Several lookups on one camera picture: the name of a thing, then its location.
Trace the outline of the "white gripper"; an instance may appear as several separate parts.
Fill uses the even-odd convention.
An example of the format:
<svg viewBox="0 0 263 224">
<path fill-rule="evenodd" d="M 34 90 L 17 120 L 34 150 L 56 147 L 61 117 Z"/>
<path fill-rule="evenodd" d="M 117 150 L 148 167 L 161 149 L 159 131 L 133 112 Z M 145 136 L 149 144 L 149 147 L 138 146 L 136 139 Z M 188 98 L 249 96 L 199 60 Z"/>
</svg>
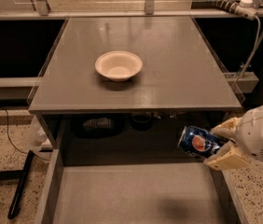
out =
<svg viewBox="0 0 263 224">
<path fill-rule="evenodd" d="M 216 154 L 203 161 L 208 167 L 216 171 L 246 168 L 251 164 L 248 155 L 263 162 L 263 105 L 247 111 L 242 118 L 224 121 L 215 126 L 211 133 L 236 140 L 239 147 L 228 141 Z"/>
</svg>

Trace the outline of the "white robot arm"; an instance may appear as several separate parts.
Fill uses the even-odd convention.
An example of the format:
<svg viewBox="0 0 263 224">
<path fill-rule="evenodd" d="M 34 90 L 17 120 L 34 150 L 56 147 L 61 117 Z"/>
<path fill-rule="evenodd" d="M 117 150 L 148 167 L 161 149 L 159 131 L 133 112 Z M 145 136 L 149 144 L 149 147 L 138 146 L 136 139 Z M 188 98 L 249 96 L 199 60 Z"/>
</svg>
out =
<svg viewBox="0 0 263 224">
<path fill-rule="evenodd" d="M 211 130 L 228 139 L 219 151 L 204 163 L 216 171 L 248 167 L 252 161 L 263 162 L 263 105 L 231 118 Z"/>
</svg>

